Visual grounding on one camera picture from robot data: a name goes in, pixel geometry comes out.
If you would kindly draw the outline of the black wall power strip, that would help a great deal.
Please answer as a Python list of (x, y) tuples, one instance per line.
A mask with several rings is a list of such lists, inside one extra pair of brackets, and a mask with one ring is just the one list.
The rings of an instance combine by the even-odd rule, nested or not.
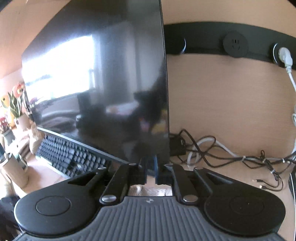
[(284, 67), (280, 49), (295, 60), (295, 37), (253, 25), (188, 22), (164, 26), (166, 53), (228, 55), (275, 63)]

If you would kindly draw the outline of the black computer monitor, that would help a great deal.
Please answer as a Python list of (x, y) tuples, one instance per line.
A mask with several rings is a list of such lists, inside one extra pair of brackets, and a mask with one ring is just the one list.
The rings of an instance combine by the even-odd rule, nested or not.
[(37, 127), (109, 154), (169, 161), (169, 105), (160, 1), (70, 1), (22, 55)]

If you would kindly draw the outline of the beige cylindrical cup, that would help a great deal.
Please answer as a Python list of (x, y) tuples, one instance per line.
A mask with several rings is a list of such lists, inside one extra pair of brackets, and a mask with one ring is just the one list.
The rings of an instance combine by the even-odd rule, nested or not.
[(1, 160), (1, 171), (20, 188), (27, 186), (29, 177), (12, 153), (4, 153)]

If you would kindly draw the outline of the black mechanical keyboard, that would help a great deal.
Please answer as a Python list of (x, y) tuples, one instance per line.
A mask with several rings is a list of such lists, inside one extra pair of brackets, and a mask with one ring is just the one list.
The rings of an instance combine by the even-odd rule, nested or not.
[(111, 161), (80, 145), (62, 138), (45, 135), (36, 156), (47, 160), (53, 168), (68, 177), (101, 168), (108, 168)]

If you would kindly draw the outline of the beige striped knit garment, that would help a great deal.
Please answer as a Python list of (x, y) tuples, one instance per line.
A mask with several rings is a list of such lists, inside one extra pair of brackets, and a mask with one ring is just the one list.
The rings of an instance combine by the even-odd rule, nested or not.
[(128, 196), (172, 196), (173, 191), (169, 185), (132, 185), (129, 188)]

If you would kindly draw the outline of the potted green plant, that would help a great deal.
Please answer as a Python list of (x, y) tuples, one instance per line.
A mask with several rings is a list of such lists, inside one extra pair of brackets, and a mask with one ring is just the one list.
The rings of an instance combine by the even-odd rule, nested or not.
[(24, 82), (16, 84), (11, 92), (1, 97), (1, 105), (8, 111), (9, 124), (18, 130), (26, 131), (31, 128), (33, 115), (30, 108)]

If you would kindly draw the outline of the black power adapter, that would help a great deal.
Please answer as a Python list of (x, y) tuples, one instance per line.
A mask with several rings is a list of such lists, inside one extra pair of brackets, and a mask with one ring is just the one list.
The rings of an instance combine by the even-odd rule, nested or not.
[(186, 154), (186, 141), (178, 134), (170, 133), (170, 156), (184, 156)]

